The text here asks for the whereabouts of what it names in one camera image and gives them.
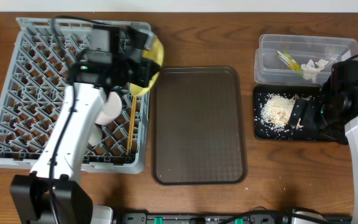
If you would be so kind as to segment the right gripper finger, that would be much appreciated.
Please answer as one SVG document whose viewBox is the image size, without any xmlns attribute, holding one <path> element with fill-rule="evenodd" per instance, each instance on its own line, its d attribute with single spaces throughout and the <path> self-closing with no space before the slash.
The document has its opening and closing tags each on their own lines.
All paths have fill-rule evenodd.
<svg viewBox="0 0 358 224">
<path fill-rule="evenodd" d="M 320 100 L 319 99 L 303 99 L 304 108 L 301 116 L 301 125 L 306 128 L 316 128 L 317 123 L 315 120 L 316 113 L 319 112 Z"/>
<path fill-rule="evenodd" d="M 295 101 L 293 109 L 289 118 L 290 126 L 297 126 L 300 122 L 300 119 L 303 117 L 306 109 L 306 100 L 299 98 Z"/>
</svg>

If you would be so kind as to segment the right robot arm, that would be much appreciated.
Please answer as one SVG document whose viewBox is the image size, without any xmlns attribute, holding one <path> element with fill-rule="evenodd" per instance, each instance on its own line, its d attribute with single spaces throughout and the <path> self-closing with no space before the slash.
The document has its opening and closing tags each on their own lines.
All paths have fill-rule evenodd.
<svg viewBox="0 0 358 224">
<path fill-rule="evenodd" d="M 290 126 L 316 129 L 351 150 L 354 183 L 353 223 L 358 223 L 358 59 L 351 57 L 332 66 L 331 75 L 315 100 L 297 99 Z"/>
</svg>

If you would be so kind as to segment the pile of rice grains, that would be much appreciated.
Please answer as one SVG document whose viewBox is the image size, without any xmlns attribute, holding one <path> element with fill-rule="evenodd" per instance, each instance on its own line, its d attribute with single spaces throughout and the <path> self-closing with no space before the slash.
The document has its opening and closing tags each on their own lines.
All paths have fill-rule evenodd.
<svg viewBox="0 0 358 224">
<path fill-rule="evenodd" d="M 290 118 L 295 101 L 299 98 L 298 95 L 288 98 L 287 96 L 282 96 L 278 93 L 269 93 L 267 95 L 267 101 L 263 103 L 261 107 L 260 120 L 262 124 L 266 125 L 271 131 L 276 133 L 289 132 L 291 126 L 288 126 L 288 124 L 273 124 L 271 123 L 271 119 L 273 119 L 280 110 L 287 111 L 287 115 Z"/>
</svg>

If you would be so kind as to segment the white pink bowl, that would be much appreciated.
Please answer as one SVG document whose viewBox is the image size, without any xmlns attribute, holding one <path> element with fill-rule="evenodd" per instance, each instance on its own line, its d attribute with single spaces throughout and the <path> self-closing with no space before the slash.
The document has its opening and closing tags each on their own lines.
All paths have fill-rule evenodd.
<svg viewBox="0 0 358 224">
<path fill-rule="evenodd" d="M 110 92 L 104 108 L 96 118 L 95 123 L 98 125 L 107 125 L 113 122 L 122 111 L 121 97 L 114 91 Z"/>
</svg>

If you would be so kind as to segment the green snack wrapper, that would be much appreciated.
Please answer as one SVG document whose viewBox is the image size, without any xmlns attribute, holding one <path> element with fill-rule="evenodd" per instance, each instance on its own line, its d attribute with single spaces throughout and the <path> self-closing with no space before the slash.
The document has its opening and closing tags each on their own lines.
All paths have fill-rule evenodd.
<svg viewBox="0 0 358 224">
<path fill-rule="evenodd" d="M 301 66 L 288 53 L 277 51 L 277 57 L 291 70 L 301 71 Z"/>
</svg>

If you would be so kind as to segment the yellow plate bowl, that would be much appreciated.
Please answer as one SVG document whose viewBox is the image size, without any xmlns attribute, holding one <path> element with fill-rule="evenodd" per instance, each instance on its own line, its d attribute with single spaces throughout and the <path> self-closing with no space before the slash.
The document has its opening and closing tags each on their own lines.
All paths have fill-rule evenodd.
<svg viewBox="0 0 358 224">
<path fill-rule="evenodd" d="M 157 73 L 155 73 L 152 76 L 151 80 L 149 81 L 148 87 L 140 87 L 132 83 L 130 84 L 130 93 L 132 96 L 136 96 L 136 97 L 140 97 L 148 93 L 157 81 L 164 60 L 164 47 L 161 41 L 159 39 L 155 39 L 151 50 L 149 51 L 144 50 L 142 52 L 142 56 L 153 60 L 160 66 L 160 68 L 157 70 Z"/>
</svg>

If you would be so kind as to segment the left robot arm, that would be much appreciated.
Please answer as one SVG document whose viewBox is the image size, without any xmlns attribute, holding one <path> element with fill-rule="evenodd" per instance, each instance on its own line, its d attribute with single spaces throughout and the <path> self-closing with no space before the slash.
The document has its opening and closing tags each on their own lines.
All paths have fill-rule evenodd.
<svg viewBox="0 0 358 224">
<path fill-rule="evenodd" d="M 113 223 L 109 206 L 81 188 L 88 141 L 109 94 L 128 83 L 147 88 L 162 64 L 152 57 L 150 30 L 96 22 L 91 40 L 68 68 L 69 84 L 46 148 L 27 175 L 16 175 L 11 197 L 22 223 Z"/>
</svg>

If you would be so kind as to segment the white cup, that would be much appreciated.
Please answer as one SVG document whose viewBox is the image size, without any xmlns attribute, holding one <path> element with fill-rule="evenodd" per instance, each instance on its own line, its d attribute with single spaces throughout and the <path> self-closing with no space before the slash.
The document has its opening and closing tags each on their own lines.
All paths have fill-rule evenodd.
<svg viewBox="0 0 358 224">
<path fill-rule="evenodd" d="M 90 132 L 88 144 L 90 146 L 94 147 L 100 143 L 100 141 L 102 140 L 102 137 L 103 137 L 103 132 L 102 132 L 101 128 L 97 125 L 94 125 L 94 127 L 92 128 L 92 130 Z"/>
</svg>

